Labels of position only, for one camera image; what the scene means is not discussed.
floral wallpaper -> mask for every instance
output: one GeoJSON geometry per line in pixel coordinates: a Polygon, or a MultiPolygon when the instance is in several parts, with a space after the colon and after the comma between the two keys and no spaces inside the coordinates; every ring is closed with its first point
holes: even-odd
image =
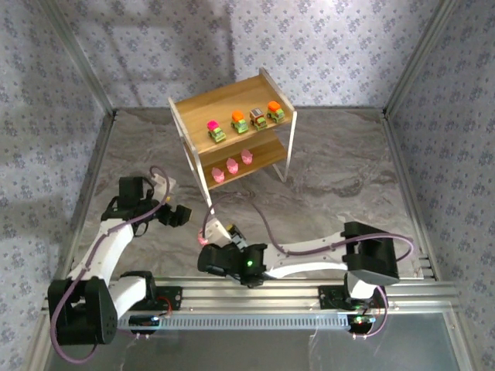
{"type": "Polygon", "coordinates": [[[19,369],[103,111],[36,1],[0,2],[0,370],[19,369]]]}
{"type": "Polygon", "coordinates": [[[495,3],[462,0],[394,117],[442,275],[495,369],[495,3]]]}
{"type": "Polygon", "coordinates": [[[115,107],[258,74],[296,105],[383,107],[438,1],[60,0],[115,107]]]}

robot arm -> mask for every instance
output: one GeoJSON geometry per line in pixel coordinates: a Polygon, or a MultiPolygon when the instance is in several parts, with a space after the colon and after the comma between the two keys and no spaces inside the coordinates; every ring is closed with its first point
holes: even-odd
{"type": "Polygon", "coordinates": [[[284,253],[272,243],[248,245],[237,227],[230,226],[226,230],[213,218],[206,229],[207,241],[210,243],[203,247],[197,266],[199,271],[232,277],[249,288],[259,286],[265,280],[306,271],[346,271],[344,286],[349,298],[363,300],[373,296],[376,286],[399,282],[391,239],[376,238],[347,243],[348,240],[372,233],[386,234],[362,223],[349,222],[344,224],[342,233],[280,246],[284,253]],[[311,250],[321,252],[308,254],[311,250]]]}
{"type": "MultiPolygon", "coordinates": [[[[49,286],[49,313],[52,320],[56,317],[58,344],[108,344],[115,336],[118,319],[129,308],[156,299],[150,272],[127,272],[109,287],[111,275],[125,248],[134,237],[144,234],[138,234],[142,225],[146,231],[152,220],[172,227],[189,221],[190,209],[178,205],[176,211],[172,211],[167,203],[160,206],[166,196],[166,181],[156,174],[152,181],[154,184],[142,177],[120,178],[119,195],[103,213],[100,229],[84,258],[67,279],[55,280],[49,286]],[[152,186],[145,197],[144,182],[152,186]],[[149,215],[137,218],[139,221],[125,224],[146,213],[149,215]],[[61,309],[55,315],[57,306],[61,309]]],[[[172,179],[170,183],[172,188],[175,181],[172,179]]]]}

marble floor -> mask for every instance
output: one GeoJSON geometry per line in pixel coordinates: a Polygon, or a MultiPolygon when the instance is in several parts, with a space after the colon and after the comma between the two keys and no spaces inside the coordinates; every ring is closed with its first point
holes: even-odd
{"type": "MultiPolygon", "coordinates": [[[[284,141],[287,129],[282,129],[280,136],[284,141]]],[[[196,269],[201,248],[196,236],[207,205],[166,109],[118,112],[76,261],[93,241],[107,204],[118,194],[119,177],[145,174],[150,165],[161,165],[177,181],[171,203],[193,209],[192,219],[175,229],[150,223],[147,234],[134,239],[122,254],[114,276],[130,270],[149,270],[163,277],[202,276],[196,269]]],[[[281,182],[269,166],[214,189],[211,196],[214,201],[236,190],[254,195],[280,243],[329,236],[351,220],[412,236],[377,111],[301,109],[288,181],[281,182]]],[[[268,242],[266,230],[250,205],[226,201],[216,211],[225,225],[239,226],[250,243],[268,242]]],[[[396,249],[399,255],[406,246],[396,243],[396,249]]],[[[417,254],[399,263],[402,277],[418,274],[417,254]]],[[[336,278],[341,273],[319,271],[302,276],[336,278]]]]}

green toy car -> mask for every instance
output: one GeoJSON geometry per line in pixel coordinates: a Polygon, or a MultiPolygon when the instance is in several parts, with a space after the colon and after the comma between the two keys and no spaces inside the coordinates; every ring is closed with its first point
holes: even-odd
{"type": "Polygon", "coordinates": [[[216,122],[215,120],[209,121],[207,127],[208,135],[215,141],[215,143],[223,141],[227,137],[224,131],[218,125],[218,122],[216,122]]]}
{"type": "Polygon", "coordinates": [[[237,130],[238,134],[245,133],[249,129],[248,124],[246,124],[246,120],[244,119],[244,115],[240,111],[232,112],[232,121],[230,122],[230,126],[237,130]]]}
{"type": "Polygon", "coordinates": [[[251,119],[251,124],[254,125],[256,131],[266,129],[266,127],[268,126],[265,120],[265,116],[259,108],[251,110],[251,112],[249,113],[249,117],[251,119]]]}
{"type": "Polygon", "coordinates": [[[268,103],[268,112],[266,117],[271,118],[276,124],[278,124],[284,120],[285,113],[280,107],[280,104],[272,100],[268,103]]]}

shelf board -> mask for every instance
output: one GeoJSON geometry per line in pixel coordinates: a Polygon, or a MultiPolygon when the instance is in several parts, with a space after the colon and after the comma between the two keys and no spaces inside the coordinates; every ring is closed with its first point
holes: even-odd
{"type": "Polygon", "coordinates": [[[285,112],[285,120],[275,124],[267,119],[268,129],[292,122],[293,111],[287,107],[281,97],[263,75],[257,75],[246,80],[232,83],[225,87],[197,95],[176,103],[177,111],[189,133],[191,142],[199,154],[217,151],[234,143],[248,140],[263,131],[256,131],[249,123],[249,111],[260,108],[264,114],[270,100],[276,100],[285,112]],[[242,111],[249,124],[249,131],[238,134],[230,126],[232,111],[242,111]],[[215,143],[208,135],[207,122],[218,121],[227,139],[215,143]]]}
{"type": "Polygon", "coordinates": [[[200,156],[208,189],[214,189],[242,178],[285,158],[287,158],[287,151],[273,130],[260,131],[256,137],[200,156]],[[250,165],[245,165],[241,159],[241,151],[245,148],[253,154],[253,162],[250,165]],[[239,171],[236,174],[230,174],[227,170],[229,158],[233,158],[239,164],[239,171]],[[213,180],[211,175],[213,168],[219,168],[224,172],[225,180],[222,183],[213,180]]]}

